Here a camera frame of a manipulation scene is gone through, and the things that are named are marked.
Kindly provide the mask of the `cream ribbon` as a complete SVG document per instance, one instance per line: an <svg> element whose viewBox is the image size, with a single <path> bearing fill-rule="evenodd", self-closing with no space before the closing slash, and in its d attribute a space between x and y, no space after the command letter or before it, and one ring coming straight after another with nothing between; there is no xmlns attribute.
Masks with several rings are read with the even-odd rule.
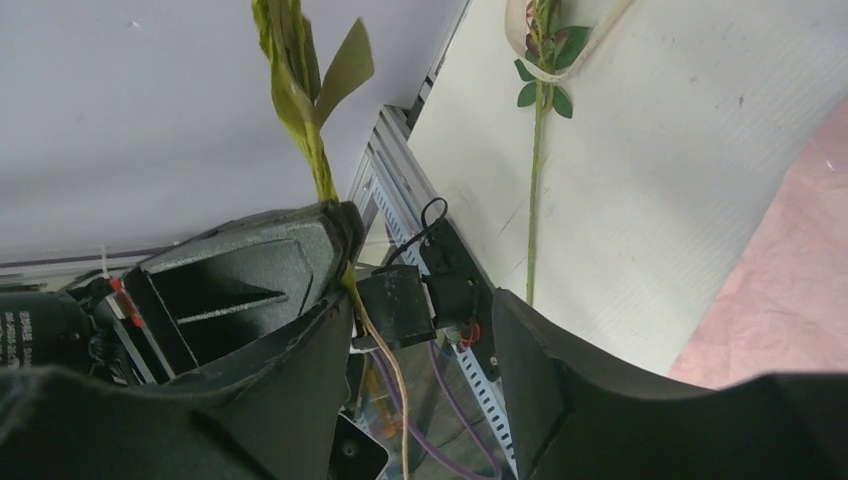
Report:
<svg viewBox="0 0 848 480"><path fill-rule="evenodd" d="M576 74L631 5L615 1L598 24L585 26L568 19L565 1L508 1L504 33L519 78L557 84Z"/></svg>

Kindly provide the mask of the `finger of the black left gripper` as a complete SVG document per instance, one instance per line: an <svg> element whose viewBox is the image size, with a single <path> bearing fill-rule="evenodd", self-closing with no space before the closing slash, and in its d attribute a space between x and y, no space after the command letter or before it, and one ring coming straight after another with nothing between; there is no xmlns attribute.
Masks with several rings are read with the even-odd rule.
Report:
<svg viewBox="0 0 848 480"><path fill-rule="evenodd" d="M325 201L250 215L122 276L122 340L143 383L164 384L296 320L361 249L357 206Z"/></svg>

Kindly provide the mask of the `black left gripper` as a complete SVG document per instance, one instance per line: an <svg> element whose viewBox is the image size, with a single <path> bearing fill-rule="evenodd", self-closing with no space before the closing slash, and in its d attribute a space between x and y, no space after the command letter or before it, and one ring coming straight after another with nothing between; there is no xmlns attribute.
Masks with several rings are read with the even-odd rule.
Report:
<svg viewBox="0 0 848 480"><path fill-rule="evenodd" d="M118 279L1 293L1 366L57 366L116 385L153 381L143 320Z"/></svg>

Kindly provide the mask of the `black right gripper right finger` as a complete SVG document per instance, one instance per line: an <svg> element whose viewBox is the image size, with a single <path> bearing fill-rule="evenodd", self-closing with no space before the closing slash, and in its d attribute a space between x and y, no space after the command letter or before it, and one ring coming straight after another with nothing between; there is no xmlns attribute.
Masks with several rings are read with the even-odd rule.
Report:
<svg viewBox="0 0 848 480"><path fill-rule="evenodd" d="M521 479L843 479L847 377L771 373L722 389L632 365L514 293L493 335Z"/></svg>

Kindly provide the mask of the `pink wrapping paper sheet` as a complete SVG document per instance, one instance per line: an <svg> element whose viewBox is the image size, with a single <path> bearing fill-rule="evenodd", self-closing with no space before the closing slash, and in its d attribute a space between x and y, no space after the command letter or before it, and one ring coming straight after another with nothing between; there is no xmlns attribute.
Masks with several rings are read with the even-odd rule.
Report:
<svg viewBox="0 0 848 480"><path fill-rule="evenodd" d="M807 143L670 369L721 388L772 371L847 368L847 105Z"/></svg>

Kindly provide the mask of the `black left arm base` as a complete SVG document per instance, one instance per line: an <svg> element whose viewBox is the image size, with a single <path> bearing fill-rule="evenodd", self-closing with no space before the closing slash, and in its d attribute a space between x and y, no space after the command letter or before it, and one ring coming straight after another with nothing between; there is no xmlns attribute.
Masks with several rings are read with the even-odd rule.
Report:
<svg viewBox="0 0 848 480"><path fill-rule="evenodd" d="M420 211L420 228L377 266L357 264L357 288L370 320L390 350L455 334L461 355L475 359L489 381L500 377L492 335L493 290L435 197Z"/></svg>

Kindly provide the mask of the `peach fake rose stem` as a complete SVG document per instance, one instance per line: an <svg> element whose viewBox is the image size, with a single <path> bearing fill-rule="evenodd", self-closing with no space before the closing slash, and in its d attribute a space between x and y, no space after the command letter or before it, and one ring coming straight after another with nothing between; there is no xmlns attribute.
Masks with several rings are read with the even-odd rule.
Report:
<svg viewBox="0 0 848 480"><path fill-rule="evenodd" d="M571 119L574 102L564 87L541 81L523 82L516 99L519 108L533 109L533 149L529 187L529 217L525 299L529 304L535 300L535 280L538 248L539 189L543 170L544 131L550 113Z"/></svg>

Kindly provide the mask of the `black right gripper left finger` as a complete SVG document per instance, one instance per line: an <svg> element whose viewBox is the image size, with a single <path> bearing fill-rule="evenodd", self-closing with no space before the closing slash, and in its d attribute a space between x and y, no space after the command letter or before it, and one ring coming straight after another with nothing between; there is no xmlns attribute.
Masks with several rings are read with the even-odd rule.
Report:
<svg viewBox="0 0 848 480"><path fill-rule="evenodd" d="M5 479L324 479L348 394L349 297L163 385L1 373Z"/></svg>

